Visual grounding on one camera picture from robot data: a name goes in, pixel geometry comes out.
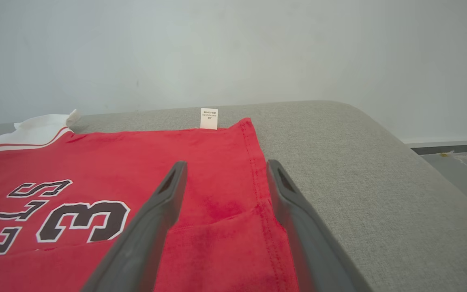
red fabric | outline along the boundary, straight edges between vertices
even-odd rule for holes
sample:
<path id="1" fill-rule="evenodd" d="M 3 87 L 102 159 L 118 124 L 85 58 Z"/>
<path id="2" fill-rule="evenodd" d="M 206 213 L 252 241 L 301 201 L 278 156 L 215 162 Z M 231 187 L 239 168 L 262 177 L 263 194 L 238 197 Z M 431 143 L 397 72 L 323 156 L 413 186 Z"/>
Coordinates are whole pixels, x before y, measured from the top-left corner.
<path id="1" fill-rule="evenodd" d="M 128 224 L 180 160 L 188 162 L 187 187 L 179 221 L 167 234 L 155 290 L 298 290 L 287 235 L 272 213 L 265 159 L 246 118 L 218 131 L 67 133 L 44 148 L 0 152 L 0 212 L 47 201 L 26 221 L 0 219 L 0 232 L 22 227 L 0 255 L 0 291 L 80 290 L 116 237 L 87 243 L 105 214 L 96 215 L 89 229 L 70 229 L 74 216 L 67 215 L 55 242 L 38 242 L 48 216 L 66 203 L 120 201 L 130 209 Z M 7 198 L 23 183 L 67 179 L 73 183 L 56 196 L 40 196 L 50 187 Z"/>

baseboard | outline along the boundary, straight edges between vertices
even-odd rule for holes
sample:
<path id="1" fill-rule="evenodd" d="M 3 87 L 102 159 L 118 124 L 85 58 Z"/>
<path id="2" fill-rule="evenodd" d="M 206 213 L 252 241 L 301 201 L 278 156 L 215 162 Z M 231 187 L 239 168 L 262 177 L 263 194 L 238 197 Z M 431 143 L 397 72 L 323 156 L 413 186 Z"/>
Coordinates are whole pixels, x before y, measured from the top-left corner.
<path id="1" fill-rule="evenodd" d="M 426 148 L 426 147 L 440 147 L 440 146 L 460 146 L 467 145 L 467 138 L 461 140 L 446 140 L 446 139 L 426 139 L 419 140 L 403 140 L 402 141 L 409 148 Z"/>

white stripe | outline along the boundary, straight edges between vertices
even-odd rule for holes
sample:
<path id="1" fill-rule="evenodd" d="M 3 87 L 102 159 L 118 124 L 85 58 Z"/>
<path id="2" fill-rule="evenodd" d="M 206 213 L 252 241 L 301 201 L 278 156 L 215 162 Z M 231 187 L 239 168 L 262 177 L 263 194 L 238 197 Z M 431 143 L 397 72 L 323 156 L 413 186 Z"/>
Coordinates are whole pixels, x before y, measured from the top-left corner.
<path id="1" fill-rule="evenodd" d="M 46 146 L 48 146 L 48 145 L 53 144 L 53 143 L 54 143 L 55 141 L 57 141 L 62 135 L 64 135 L 65 133 L 68 133 L 68 132 L 73 133 L 73 131 L 71 131 L 69 128 L 65 128 L 64 130 L 60 131 L 59 135 L 57 135 L 57 137 L 56 137 L 54 140 L 50 141 L 48 144 L 44 144 L 44 145 L 31 145 L 31 146 L 19 146 L 19 145 L 0 146 L 0 151 L 43 148 L 43 147 L 46 147 Z"/>

black number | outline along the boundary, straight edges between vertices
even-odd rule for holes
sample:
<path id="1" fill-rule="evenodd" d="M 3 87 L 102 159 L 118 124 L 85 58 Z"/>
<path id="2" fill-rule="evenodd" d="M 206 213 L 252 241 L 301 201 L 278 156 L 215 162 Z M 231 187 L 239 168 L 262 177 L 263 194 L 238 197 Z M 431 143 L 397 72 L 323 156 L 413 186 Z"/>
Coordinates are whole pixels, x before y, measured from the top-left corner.
<path id="1" fill-rule="evenodd" d="M 101 226 L 94 226 L 87 242 L 110 240 L 122 233 L 126 223 L 129 207 L 120 201 L 98 201 L 93 204 L 74 203 L 62 204 L 50 212 L 37 232 L 37 242 L 57 242 L 65 226 L 60 226 L 64 216 L 73 216 L 69 229 L 89 229 L 93 218 L 105 215 L 106 220 Z"/>

stitched seam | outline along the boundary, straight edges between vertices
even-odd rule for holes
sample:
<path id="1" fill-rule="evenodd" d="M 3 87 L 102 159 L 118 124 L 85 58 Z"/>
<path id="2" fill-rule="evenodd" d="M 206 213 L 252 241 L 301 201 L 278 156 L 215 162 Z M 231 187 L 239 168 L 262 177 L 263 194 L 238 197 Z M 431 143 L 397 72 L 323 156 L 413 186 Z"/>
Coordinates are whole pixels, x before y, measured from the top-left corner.
<path id="1" fill-rule="evenodd" d="M 255 196 L 258 202 L 257 205 L 259 206 L 259 216 L 261 218 L 263 238 L 264 238 L 264 242 L 266 245 L 266 251 L 270 259 L 271 268 L 273 269 L 273 272 L 274 272 L 276 288 L 278 289 L 278 291 L 282 291 L 281 279 L 278 277 L 276 273 L 277 264 L 280 268 L 279 270 L 281 271 L 282 271 L 282 264 L 280 263 L 280 259 L 277 259 L 277 263 L 275 263 L 275 258 L 274 258 L 274 255 L 276 255 L 275 244 L 270 233 L 269 223 L 267 221 L 267 218 L 265 218 L 265 216 L 263 216 L 263 213 L 261 212 L 261 207 L 263 208 L 262 203 L 261 203 L 262 198 L 260 197 L 260 192 L 258 190 L 258 184 L 256 183 L 257 178 L 258 178 L 258 172 L 256 171 L 256 167 L 255 167 L 255 159 L 252 157 L 250 149 L 249 149 L 250 146 L 247 141 L 246 134 L 245 134 L 245 131 L 246 131 L 245 125 L 246 125 L 245 123 L 241 125 L 241 132 L 244 138 L 244 145 L 246 147 L 246 152 L 248 153 L 248 157 L 250 160 L 250 168 L 252 169 L 253 188 L 254 188 Z"/>
<path id="2" fill-rule="evenodd" d="M 287 280 L 284 277 L 284 269 L 282 268 L 282 260 L 280 258 L 279 253 L 276 251 L 276 244 L 275 244 L 275 240 L 274 240 L 274 237 L 273 237 L 273 233 L 271 232 L 271 228 L 269 227 L 269 220 L 271 220 L 271 218 L 269 218 L 268 216 L 265 216 L 265 220 L 266 220 L 266 224 L 267 224 L 267 227 L 268 227 L 269 238 L 271 238 L 271 243 L 272 243 L 272 247 L 273 247 L 273 251 L 274 251 L 274 257 L 276 257 L 276 262 L 278 264 L 277 267 L 278 267 L 278 270 L 280 271 L 280 275 L 283 276 L 283 277 L 279 278 L 279 287 L 280 287 L 280 283 L 282 281 L 284 283 L 284 287 L 287 287 Z"/>

